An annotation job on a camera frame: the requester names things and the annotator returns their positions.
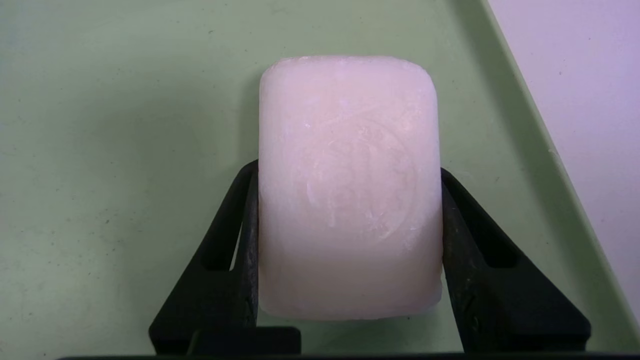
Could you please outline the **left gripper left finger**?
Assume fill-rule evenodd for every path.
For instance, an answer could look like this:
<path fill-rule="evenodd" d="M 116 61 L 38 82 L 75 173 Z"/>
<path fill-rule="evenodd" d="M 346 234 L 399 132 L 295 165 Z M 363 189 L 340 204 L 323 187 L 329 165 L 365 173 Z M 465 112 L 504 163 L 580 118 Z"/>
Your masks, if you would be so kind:
<path fill-rule="evenodd" d="M 194 256 L 155 315 L 156 354 L 300 354 L 294 326 L 258 326 L 258 161 L 231 183 Z"/>

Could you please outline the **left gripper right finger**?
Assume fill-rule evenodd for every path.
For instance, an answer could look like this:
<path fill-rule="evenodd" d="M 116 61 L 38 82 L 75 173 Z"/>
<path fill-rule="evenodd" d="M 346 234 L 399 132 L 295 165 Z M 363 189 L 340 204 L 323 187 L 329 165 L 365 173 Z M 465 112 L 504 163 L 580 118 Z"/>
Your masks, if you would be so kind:
<path fill-rule="evenodd" d="M 587 317 L 445 169 L 441 187 L 442 263 L 464 351 L 585 351 Z"/>

